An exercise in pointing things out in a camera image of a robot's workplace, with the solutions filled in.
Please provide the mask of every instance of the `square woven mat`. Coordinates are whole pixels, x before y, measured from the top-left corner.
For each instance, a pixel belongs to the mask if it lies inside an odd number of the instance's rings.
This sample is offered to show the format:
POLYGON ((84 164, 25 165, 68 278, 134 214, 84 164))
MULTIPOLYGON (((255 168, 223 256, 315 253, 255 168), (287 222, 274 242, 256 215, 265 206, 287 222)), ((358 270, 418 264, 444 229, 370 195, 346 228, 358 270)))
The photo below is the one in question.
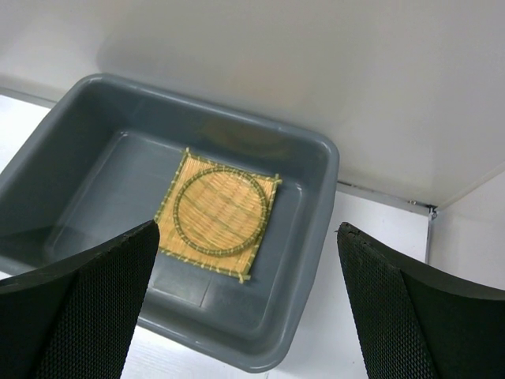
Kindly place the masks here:
POLYGON ((278 175, 238 170, 187 148, 155 216, 160 251, 243 283, 281 182, 278 175))

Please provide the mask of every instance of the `gray plastic bin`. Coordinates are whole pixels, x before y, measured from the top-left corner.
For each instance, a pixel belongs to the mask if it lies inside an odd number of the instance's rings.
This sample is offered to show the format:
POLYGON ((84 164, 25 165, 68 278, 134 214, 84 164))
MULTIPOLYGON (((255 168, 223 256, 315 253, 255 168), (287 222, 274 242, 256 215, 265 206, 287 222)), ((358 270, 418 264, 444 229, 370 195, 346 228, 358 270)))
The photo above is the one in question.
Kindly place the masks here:
POLYGON ((333 209, 339 154, 319 134, 86 77, 0 175, 0 270, 47 265, 152 219, 185 147, 283 182, 250 281, 159 254, 139 324, 243 370, 271 369, 294 337, 333 209))

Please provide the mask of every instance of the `circular rim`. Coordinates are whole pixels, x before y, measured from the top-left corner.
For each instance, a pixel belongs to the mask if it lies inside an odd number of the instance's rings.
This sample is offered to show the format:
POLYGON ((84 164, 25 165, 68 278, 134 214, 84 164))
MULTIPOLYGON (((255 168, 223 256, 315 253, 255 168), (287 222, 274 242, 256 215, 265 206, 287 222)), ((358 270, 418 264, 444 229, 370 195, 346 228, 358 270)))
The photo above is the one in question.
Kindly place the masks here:
POLYGON ((234 169, 231 167, 213 167, 213 168, 208 168, 207 170, 202 170, 200 172, 197 172, 194 176, 189 178, 181 187, 179 190, 179 193, 175 197, 175 202, 174 202, 174 224, 175 224, 175 229, 177 230, 177 233, 179 236, 182 238, 182 240, 190 247, 192 247, 194 250, 211 255, 214 257, 224 257, 224 256, 230 256, 234 255, 236 253, 240 253, 242 250, 246 249, 247 247, 251 246, 257 238, 260 236, 261 231, 264 229, 265 225, 267 223, 267 198, 265 197, 264 191, 261 188, 260 184, 256 181, 256 179, 244 171, 239 171, 238 169, 234 169), (248 237, 243 243, 240 243, 234 247, 231 247, 229 249, 209 249, 207 247, 203 247, 200 245, 197 245, 195 242, 193 242, 182 230, 181 226, 181 221, 180 221, 180 216, 179 216, 179 206, 181 204, 182 197, 184 196, 185 191, 197 180, 202 179, 204 176, 214 174, 217 172, 227 172, 230 174, 233 174, 235 176, 238 176, 240 178, 245 179, 251 187, 256 191, 260 198, 260 207, 261 207, 261 214, 260 214, 260 222, 258 223, 258 227, 256 230, 252 233, 250 237, 248 237))

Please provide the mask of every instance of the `white table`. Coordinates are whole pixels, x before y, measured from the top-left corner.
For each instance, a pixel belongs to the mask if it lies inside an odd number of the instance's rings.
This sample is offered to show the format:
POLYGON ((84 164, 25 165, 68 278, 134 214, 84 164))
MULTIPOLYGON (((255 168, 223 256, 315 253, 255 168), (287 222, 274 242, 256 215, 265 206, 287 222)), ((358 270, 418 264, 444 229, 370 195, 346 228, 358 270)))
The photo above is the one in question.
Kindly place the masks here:
MULTIPOLYGON (((47 107, 0 95, 0 171, 48 111, 47 107)), ((400 205, 396 208, 369 198, 380 199, 380 196, 339 185, 314 287, 291 349, 277 368, 267 373, 247 374, 137 326, 122 377, 365 379, 365 365, 342 278, 334 231, 343 221, 353 223, 420 261, 425 260, 428 236, 428 215, 424 209, 403 207, 400 201, 394 201, 400 205), (419 212, 410 212, 407 208, 419 212)))

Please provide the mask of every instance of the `white surface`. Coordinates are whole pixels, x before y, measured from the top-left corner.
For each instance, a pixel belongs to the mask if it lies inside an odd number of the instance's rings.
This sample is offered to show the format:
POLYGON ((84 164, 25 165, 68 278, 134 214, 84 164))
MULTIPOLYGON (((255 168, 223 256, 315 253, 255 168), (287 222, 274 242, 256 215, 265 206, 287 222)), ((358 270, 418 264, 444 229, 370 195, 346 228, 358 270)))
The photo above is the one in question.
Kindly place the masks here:
POLYGON ((505 290, 505 173, 442 210, 432 225, 429 262, 505 290))
MULTIPOLYGON (((47 112, 19 100, 0 96, 0 170, 12 158, 47 112)), ((188 377, 268 377, 365 379, 365 365, 342 278, 334 231, 351 222, 389 246, 425 259, 428 218, 391 206, 337 192, 330 228, 324 243, 312 293, 290 352, 269 373, 249 375, 137 327, 122 377, 125 379, 188 377)))
POLYGON ((0 86, 110 72, 328 135, 341 180, 441 205, 505 161, 505 2, 0 0, 0 86))

